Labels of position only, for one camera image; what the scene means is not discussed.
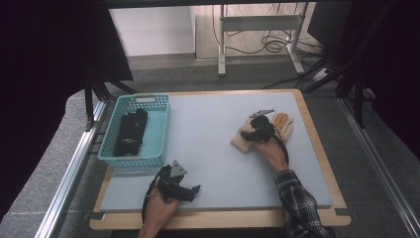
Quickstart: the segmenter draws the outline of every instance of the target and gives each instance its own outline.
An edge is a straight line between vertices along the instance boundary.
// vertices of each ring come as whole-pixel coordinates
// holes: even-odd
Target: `plaid shirt sleeve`
[[[297,214],[301,220],[305,221],[312,228],[317,230],[322,237],[329,237],[327,230],[322,226],[321,220],[317,212],[317,203],[315,198],[303,187],[299,178],[294,171],[278,172],[274,176],[275,184],[279,190],[279,196],[288,206]],[[285,209],[284,227],[288,237],[292,238],[309,238],[316,237],[305,226],[301,225],[298,220],[290,215]]]

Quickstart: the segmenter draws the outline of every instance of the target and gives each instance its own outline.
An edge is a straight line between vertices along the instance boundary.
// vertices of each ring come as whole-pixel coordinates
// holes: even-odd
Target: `gray carpet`
[[[141,92],[260,89],[295,75],[287,59],[245,60],[228,63],[227,76],[217,76],[213,61],[206,65],[133,69],[135,82],[127,84]],[[297,80],[273,88],[292,88]],[[355,136],[337,98],[332,81],[305,94],[312,119],[330,160],[347,206],[353,216],[351,225],[334,227],[337,237],[409,237],[398,212],[375,174],[368,156]],[[125,94],[108,85],[114,95]],[[67,101],[65,117],[39,167],[28,181],[10,212],[0,225],[0,237],[34,237],[47,211],[60,179],[72,157],[85,127],[83,92]],[[364,108],[366,130],[383,156],[392,176],[412,206],[420,209],[418,160],[387,128],[368,104]],[[136,237],[137,231],[93,231],[88,214],[98,194],[106,165],[97,160],[104,128],[97,135],[82,173],[65,205],[53,237]],[[280,229],[164,231],[159,237],[279,237]]]

